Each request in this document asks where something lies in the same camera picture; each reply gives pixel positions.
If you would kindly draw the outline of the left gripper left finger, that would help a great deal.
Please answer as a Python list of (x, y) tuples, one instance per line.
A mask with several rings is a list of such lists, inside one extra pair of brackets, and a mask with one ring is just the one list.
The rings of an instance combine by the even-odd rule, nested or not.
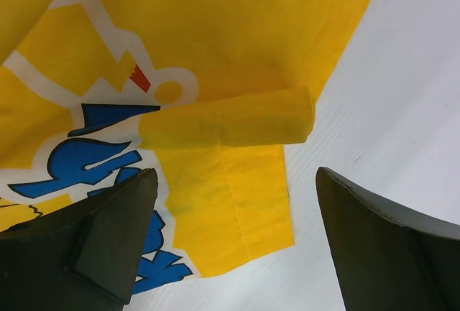
[(1, 232), (2, 310), (122, 310), (157, 198), (154, 169)]

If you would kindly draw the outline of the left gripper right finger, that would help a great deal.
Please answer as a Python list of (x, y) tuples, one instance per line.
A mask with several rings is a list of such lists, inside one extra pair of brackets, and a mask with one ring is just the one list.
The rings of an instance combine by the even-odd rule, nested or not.
[(321, 216), (347, 310), (458, 310), (459, 225), (316, 173)]

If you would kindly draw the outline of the yellow Pikachu placemat cloth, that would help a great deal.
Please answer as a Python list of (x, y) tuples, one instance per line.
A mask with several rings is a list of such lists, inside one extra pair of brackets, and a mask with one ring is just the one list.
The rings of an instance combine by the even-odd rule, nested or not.
[(1, 228), (153, 168), (134, 292), (295, 244), (284, 148), (371, 0), (1, 0)]

